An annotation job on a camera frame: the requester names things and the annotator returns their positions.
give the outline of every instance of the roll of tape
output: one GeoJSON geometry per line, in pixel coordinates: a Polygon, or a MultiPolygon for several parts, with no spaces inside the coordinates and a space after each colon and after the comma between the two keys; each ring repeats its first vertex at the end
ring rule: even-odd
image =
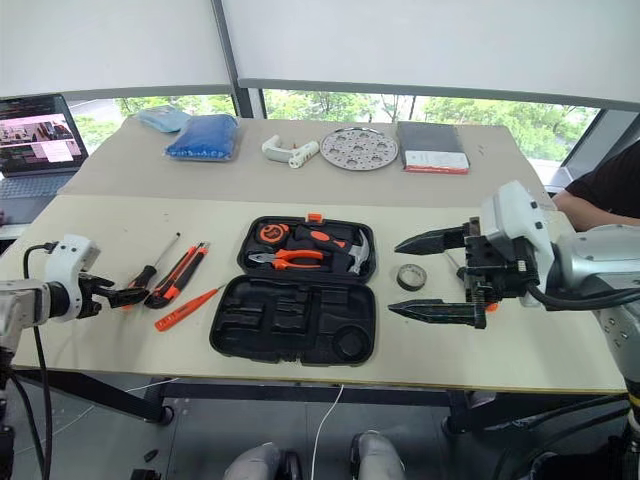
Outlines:
{"type": "Polygon", "coordinates": [[[427,283],[427,272],[413,263],[402,265],[396,277],[398,285],[409,292],[416,292],[427,283]]]}

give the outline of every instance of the white roller blind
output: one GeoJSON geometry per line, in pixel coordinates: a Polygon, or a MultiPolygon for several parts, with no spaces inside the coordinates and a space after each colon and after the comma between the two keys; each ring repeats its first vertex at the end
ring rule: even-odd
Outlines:
{"type": "Polygon", "coordinates": [[[640,103],[638,0],[225,0],[242,79],[640,103]]]}
{"type": "Polygon", "coordinates": [[[209,0],[0,0],[0,96],[221,84],[209,0]]]}

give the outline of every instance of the gray floor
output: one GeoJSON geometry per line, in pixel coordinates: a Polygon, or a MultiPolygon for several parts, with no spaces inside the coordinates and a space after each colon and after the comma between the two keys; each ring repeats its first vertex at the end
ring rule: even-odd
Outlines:
{"type": "MultiPolygon", "coordinates": [[[[102,376],[120,388],[145,385],[147,378],[131,375],[102,376]]],[[[42,433],[41,390],[27,386],[42,433]]],[[[16,429],[16,480],[39,478],[26,417],[11,388],[7,424],[16,429]]],[[[229,400],[175,400],[178,413],[167,427],[94,408],[89,404],[55,395],[54,431],[68,428],[54,438],[53,479],[128,480],[134,468],[159,471],[163,479],[220,479],[226,467],[243,451],[274,441],[281,448],[295,449],[309,478],[316,429],[328,404],[229,400]],[[157,449],[148,464],[143,456],[157,449]]],[[[519,442],[534,445],[560,429],[608,410],[572,414],[548,422],[539,432],[527,433],[510,427],[476,435],[446,438],[440,430],[445,408],[338,404],[325,422],[320,436],[316,479],[348,479],[348,452],[352,437],[375,429],[390,438],[406,465],[407,479],[489,479],[501,451],[519,442]]],[[[583,432],[554,448],[561,453],[595,449],[607,436],[618,434],[623,420],[583,432]]]]}

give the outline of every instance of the laptop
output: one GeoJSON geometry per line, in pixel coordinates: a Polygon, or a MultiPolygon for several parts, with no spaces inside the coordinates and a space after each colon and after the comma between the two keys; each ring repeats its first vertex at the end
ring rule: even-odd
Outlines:
{"type": "Polygon", "coordinates": [[[0,209],[31,223],[88,157],[62,95],[0,100],[0,209]]]}

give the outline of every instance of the notebook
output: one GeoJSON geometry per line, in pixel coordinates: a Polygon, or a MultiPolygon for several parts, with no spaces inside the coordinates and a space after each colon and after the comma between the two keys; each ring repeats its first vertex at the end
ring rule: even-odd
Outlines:
{"type": "Polygon", "coordinates": [[[469,159],[453,125],[398,122],[404,170],[427,173],[469,173],[469,159]]]}

